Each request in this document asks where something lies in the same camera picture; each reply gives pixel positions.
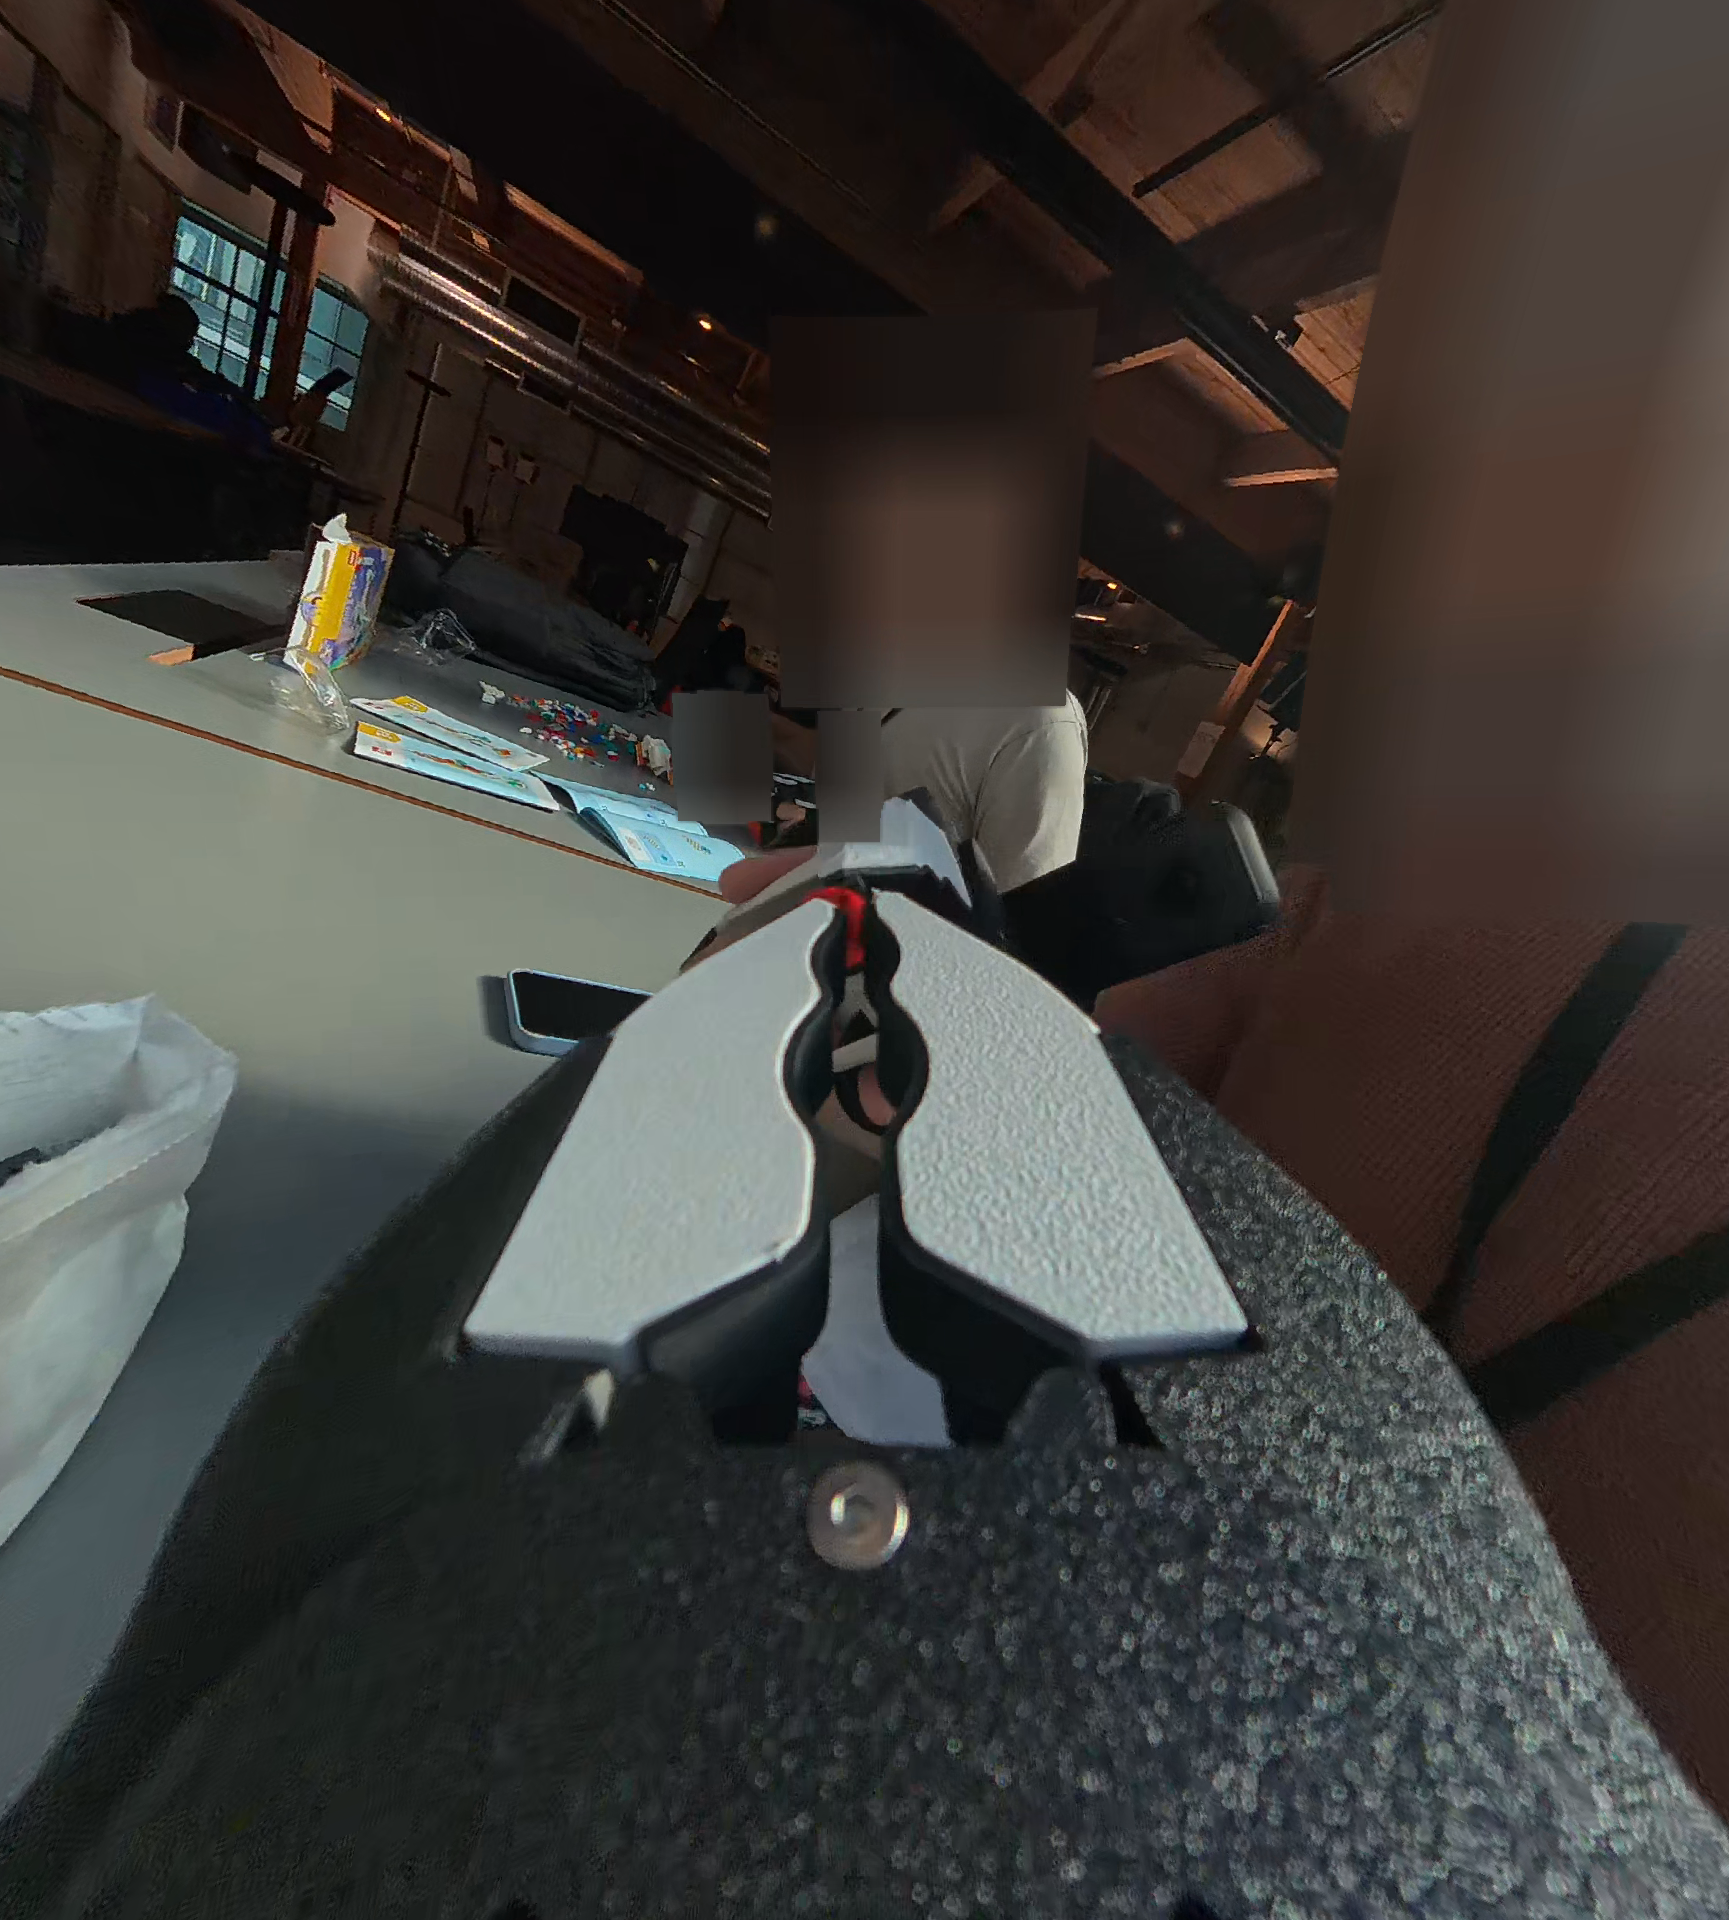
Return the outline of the dark framed window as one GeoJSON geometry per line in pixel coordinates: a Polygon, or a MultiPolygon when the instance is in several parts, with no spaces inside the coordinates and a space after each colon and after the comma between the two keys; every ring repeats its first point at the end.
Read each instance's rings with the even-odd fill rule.
{"type": "MultiPolygon", "coordinates": [[[[233,387],[253,377],[253,396],[264,399],[274,392],[276,333],[287,297],[287,268],[276,263],[267,243],[225,226],[217,214],[180,202],[170,293],[199,312],[193,354],[233,387]]],[[[342,373],[322,406],[329,431],[346,431],[351,422],[367,326],[367,308],[346,288],[329,276],[311,283],[295,396],[311,392],[330,371],[342,373]]]]}

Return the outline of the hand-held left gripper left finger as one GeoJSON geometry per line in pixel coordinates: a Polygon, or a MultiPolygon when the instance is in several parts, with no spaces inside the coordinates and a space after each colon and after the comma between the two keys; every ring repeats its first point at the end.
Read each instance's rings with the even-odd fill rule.
{"type": "Polygon", "coordinates": [[[811,1103],[839,911],[803,899],[643,999],[466,1310],[466,1348],[607,1372],[792,1366],[820,1327],[811,1103]]]}

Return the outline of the torn printed white paper bag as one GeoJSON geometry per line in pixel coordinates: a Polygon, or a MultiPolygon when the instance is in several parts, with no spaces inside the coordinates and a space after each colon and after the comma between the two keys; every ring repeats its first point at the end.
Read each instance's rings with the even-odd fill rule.
{"type": "Polygon", "coordinates": [[[163,1303],[233,1086],[157,996],[0,1010],[0,1547],[163,1303]]]}

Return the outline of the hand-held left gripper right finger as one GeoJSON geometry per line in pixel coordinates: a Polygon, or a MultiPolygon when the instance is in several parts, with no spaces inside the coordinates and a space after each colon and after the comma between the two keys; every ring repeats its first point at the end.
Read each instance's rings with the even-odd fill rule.
{"type": "Polygon", "coordinates": [[[1233,1352],[1247,1314],[1097,1027],[1037,971],[875,894],[884,1269],[1097,1364],[1233,1352]]]}

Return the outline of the small yellow white box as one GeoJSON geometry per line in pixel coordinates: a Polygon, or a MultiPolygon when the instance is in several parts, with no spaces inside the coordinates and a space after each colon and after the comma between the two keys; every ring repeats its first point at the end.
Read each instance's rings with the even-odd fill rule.
{"type": "Polygon", "coordinates": [[[322,520],[304,568],[282,662],[318,697],[339,695],[339,666],[364,661],[384,612],[393,549],[346,514],[322,520]]]}

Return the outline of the small colourful leaflet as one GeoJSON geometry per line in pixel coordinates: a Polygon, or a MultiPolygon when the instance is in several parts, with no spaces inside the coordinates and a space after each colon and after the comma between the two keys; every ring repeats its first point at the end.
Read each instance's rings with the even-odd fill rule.
{"type": "Polygon", "coordinates": [[[563,794],[543,780],[539,754],[420,697],[357,697],[346,751],[374,767],[393,767],[528,809],[578,809],[578,800],[563,800],[563,794]]]}

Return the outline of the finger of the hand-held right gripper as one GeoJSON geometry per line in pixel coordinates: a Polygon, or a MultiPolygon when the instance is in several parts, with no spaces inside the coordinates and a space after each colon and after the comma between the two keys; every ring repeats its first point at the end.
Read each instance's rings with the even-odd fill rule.
{"type": "Polygon", "coordinates": [[[976,936],[976,896],[951,849],[924,853],[901,841],[845,841],[764,849],[717,875],[724,920],[689,950],[689,967],[714,963],[738,942],[764,942],[770,923],[804,920],[803,959],[838,967],[864,946],[875,896],[924,905],[942,923],[976,936]]]}

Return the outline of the black smartphone blue case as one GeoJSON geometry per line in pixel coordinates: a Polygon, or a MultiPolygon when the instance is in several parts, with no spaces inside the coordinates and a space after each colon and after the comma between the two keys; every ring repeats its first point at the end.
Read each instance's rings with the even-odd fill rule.
{"type": "Polygon", "coordinates": [[[563,1057],[651,999],[649,992],[534,967],[486,971],[476,992],[489,1039],[539,1057],[563,1057]]]}

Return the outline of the small red black lego assembly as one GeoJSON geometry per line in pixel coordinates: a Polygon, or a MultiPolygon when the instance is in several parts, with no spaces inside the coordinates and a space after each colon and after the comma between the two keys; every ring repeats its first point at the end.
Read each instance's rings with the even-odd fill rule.
{"type": "Polygon", "coordinates": [[[851,883],[820,883],[811,899],[825,899],[845,936],[845,988],[833,1010],[833,1103],[851,1132],[884,1136],[897,1121],[897,1096],[875,1065],[880,1006],[868,988],[868,896],[851,883]]]}

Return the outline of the colourful lego pile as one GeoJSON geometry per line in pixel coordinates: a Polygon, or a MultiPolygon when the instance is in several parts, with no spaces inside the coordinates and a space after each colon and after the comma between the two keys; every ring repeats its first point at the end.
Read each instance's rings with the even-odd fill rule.
{"type": "Polygon", "coordinates": [[[497,682],[482,682],[482,703],[505,707],[522,736],[534,736],[567,759],[651,761],[657,759],[651,751],[664,751],[661,738],[643,738],[639,730],[612,724],[600,712],[571,697],[539,697],[497,682]]]}

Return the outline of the open blue instruction booklet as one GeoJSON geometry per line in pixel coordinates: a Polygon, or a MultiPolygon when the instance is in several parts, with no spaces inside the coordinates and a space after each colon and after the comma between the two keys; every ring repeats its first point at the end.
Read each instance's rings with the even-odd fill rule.
{"type": "Polygon", "coordinates": [[[746,859],[746,849],[714,836],[705,825],[693,825],[666,804],[651,804],[604,786],[563,780],[550,771],[528,771],[526,780],[561,800],[561,809],[567,809],[639,871],[714,888],[732,866],[746,859]]]}

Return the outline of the black backpack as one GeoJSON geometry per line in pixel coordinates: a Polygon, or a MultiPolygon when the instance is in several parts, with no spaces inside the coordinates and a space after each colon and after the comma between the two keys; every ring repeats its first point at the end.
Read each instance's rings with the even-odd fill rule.
{"type": "Polygon", "coordinates": [[[670,695],[649,638],[476,543],[408,534],[391,555],[384,629],[420,657],[501,662],[616,712],[661,712],[670,695]]]}

